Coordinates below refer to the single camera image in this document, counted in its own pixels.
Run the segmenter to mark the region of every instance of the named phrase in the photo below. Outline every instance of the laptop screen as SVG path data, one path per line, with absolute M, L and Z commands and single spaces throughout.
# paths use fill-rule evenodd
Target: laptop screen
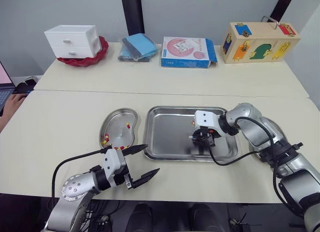
M 0 86 L 13 86 L 13 83 L 0 62 Z

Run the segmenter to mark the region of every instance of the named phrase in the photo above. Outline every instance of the kidney-shaped metal dish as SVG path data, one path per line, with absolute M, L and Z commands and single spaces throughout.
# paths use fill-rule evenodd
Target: kidney-shaped metal dish
M 110 113 L 104 120 L 100 133 L 99 144 L 102 148 L 107 145 L 113 147 L 131 146 L 135 141 L 135 125 L 138 116 L 135 111 L 129 108 L 122 108 Z M 103 144 L 105 135 L 109 136 L 109 141 Z
M 148 145 L 145 155 L 153 160 L 212 161 L 207 148 L 195 145 L 189 138 L 196 130 L 192 126 L 197 110 L 217 115 L 226 112 L 220 107 L 157 106 L 146 117 L 143 142 Z M 212 152 L 217 161 L 231 161 L 238 155 L 237 136 L 214 140 Z

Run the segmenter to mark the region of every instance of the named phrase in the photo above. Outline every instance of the person's hand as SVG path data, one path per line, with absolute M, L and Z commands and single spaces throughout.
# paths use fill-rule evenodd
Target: person's hand
M 12 94 L 5 102 L 2 119 L 8 122 L 21 106 L 27 94 Z

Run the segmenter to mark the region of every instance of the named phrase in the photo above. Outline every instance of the metal handle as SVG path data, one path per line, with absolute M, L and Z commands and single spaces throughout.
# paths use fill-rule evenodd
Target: metal handle
M 274 29 L 276 30 L 276 28 L 277 28 L 278 25 L 279 25 L 279 22 L 278 22 L 277 20 L 273 19 L 272 17 L 269 17 L 269 16 L 263 16 L 262 19 L 261 19 L 261 21 L 263 21 L 264 18 L 267 18 L 267 19 L 269 19 L 270 21 L 275 22 L 275 28 L 274 28 Z

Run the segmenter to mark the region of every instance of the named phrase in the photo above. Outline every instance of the green shape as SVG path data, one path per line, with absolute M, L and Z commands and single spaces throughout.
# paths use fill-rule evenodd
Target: green shape
M 271 49 L 271 44 L 262 44 L 255 49 L 255 55 L 250 59 L 264 59 L 264 54 Z

